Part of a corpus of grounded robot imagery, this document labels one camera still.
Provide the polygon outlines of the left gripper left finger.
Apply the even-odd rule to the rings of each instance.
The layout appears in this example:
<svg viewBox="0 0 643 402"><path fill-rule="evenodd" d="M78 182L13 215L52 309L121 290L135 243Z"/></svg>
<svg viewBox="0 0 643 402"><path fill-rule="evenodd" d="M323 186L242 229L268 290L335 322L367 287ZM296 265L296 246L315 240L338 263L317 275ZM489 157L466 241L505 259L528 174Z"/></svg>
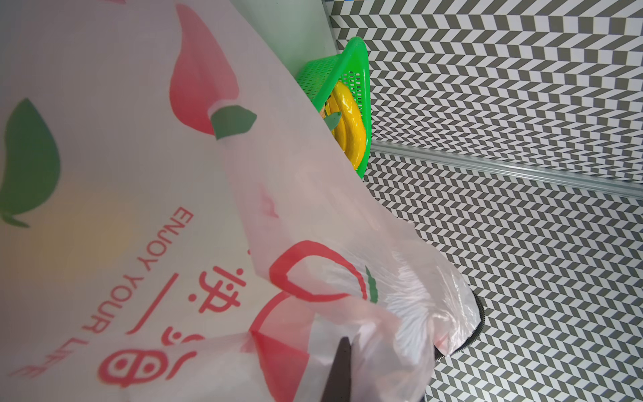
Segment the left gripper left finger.
<svg viewBox="0 0 643 402"><path fill-rule="evenodd" d="M350 402L352 345L343 337L338 345L321 402Z"/></svg>

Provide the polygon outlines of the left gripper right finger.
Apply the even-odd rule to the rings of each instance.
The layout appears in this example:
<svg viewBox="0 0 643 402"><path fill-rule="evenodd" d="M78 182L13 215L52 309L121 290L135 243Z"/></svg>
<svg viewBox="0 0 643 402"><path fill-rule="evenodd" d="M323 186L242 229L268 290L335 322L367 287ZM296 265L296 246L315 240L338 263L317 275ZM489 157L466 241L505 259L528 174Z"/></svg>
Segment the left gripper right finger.
<svg viewBox="0 0 643 402"><path fill-rule="evenodd" d="M477 341L486 323L485 307L475 293L438 293L434 311L434 360L440 361Z"/></svg>

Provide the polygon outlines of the pink plastic bag fruit print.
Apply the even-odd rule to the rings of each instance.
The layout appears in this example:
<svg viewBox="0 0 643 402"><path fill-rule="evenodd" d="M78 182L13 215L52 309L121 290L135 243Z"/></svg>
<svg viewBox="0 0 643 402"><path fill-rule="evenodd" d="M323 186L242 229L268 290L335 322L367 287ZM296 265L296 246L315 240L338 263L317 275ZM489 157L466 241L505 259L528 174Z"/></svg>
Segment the pink plastic bag fruit print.
<svg viewBox="0 0 643 402"><path fill-rule="evenodd" d="M438 293L230 2L2 2L2 400L416 401Z"/></svg>

